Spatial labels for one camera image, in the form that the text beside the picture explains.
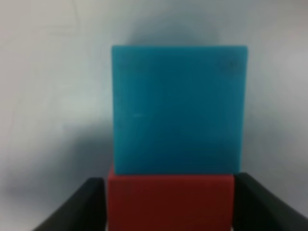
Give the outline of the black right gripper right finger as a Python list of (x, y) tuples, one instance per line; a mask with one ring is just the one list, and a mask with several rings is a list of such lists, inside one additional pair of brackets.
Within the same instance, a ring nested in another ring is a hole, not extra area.
[(234, 176), (234, 231), (306, 231), (308, 218), (247, 173)]

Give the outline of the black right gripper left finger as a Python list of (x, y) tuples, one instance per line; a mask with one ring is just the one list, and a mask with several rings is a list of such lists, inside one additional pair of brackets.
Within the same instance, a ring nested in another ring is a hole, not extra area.
[(106, 229), (105, 183), (88, 179), (36, 231), (104, 231)]

